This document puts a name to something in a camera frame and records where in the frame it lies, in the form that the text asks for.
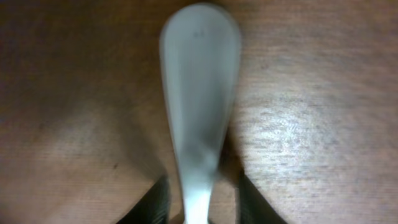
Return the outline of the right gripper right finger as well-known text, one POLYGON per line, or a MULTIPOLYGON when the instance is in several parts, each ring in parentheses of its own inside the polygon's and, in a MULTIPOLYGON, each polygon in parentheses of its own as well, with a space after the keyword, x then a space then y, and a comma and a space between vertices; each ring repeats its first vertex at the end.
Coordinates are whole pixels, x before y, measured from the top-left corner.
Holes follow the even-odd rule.
POLYGON ((239 224, 287 224, 243 170, 239 172, 238 195, 239 224))

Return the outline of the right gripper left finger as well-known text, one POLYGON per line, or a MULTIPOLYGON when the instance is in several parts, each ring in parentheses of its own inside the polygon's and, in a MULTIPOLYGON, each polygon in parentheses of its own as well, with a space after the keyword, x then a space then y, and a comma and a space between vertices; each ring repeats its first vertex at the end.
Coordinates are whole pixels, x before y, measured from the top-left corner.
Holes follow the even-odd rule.
POLYGON ((117 224, 167 224, 169 207, 169 180, 163 175, 117 224))

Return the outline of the white plastic spoon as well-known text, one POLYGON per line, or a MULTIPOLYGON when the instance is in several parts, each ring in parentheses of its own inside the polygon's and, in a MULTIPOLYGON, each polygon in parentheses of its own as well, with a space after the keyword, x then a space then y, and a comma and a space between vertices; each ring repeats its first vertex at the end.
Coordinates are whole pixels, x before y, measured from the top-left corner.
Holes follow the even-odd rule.
POLYGON ((236 96, 241 34, 225 9, 196 3, 165 23, 159 53, 185 223, 204 224, 236 96))

